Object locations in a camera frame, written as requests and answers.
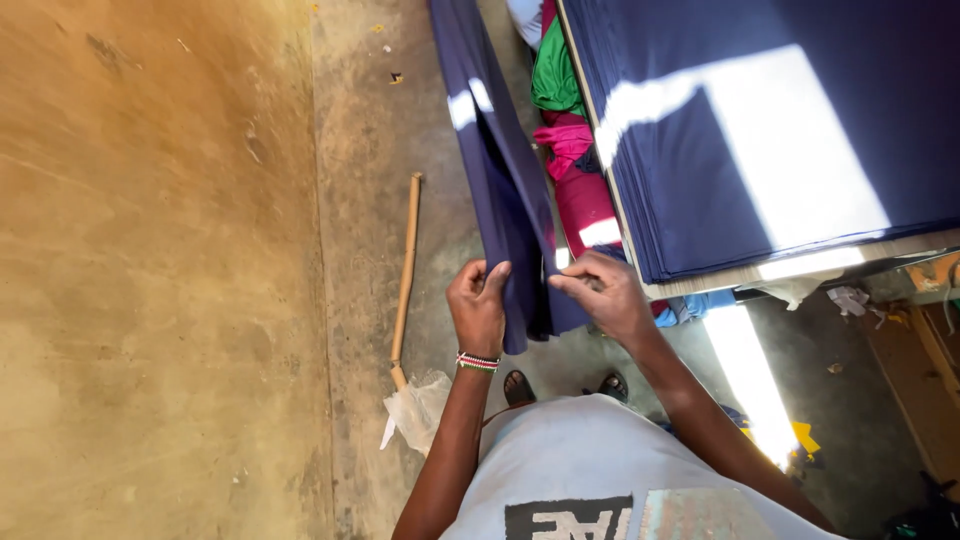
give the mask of printed shirt graphic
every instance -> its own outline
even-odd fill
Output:
[[[444,540],[839,539],[602,395],[507,411]]]

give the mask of navy blue fabric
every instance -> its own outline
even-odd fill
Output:
[[[612,163],[646,282],[960,227],[957,2],[562,0],[590,97],[621,81],[800,45],[890,220],[771,246],[707,96],[635,124]],[[824,205],[842,205],[824,193]]]
[[[447,95],[473,101],[476,120],[457,139],[488,267],[503,260],[513,265],[503,299],[503,349],[518,355],[528,337],[544,340],[589,317],[544,280],[558,270],[543,168],[520,127],[475,1],[431,0],[430,10]]]

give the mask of left hand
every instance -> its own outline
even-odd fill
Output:
[[[467,262],[446,288],[446,302],[453,315],[460,350],[484,358],[503,352],[503,287],[510,277],[510,262],[497,264],[487,275],[487,262]]]

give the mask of sandal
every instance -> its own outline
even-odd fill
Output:
[[[520,375],[519,380],[516,380],[515,374]],[[514,381],[514,385],[508,390],[507,382],[510,380]],[[527,377],[518,369],[508,373],[506,379],[503,380],[503,397],[507,398],[507,405],[509,406],[537,400],[537,395],[534,394],[534,389],[530,387]]]
[[[627,388],[627,380],[614,371],[608,374],[607,377],[603,379],[603,382],[600,383],[600,387],[597,388],[597,394],[606,394],[620,403],[626,404],[627,398],[630,396],[630,389]]]

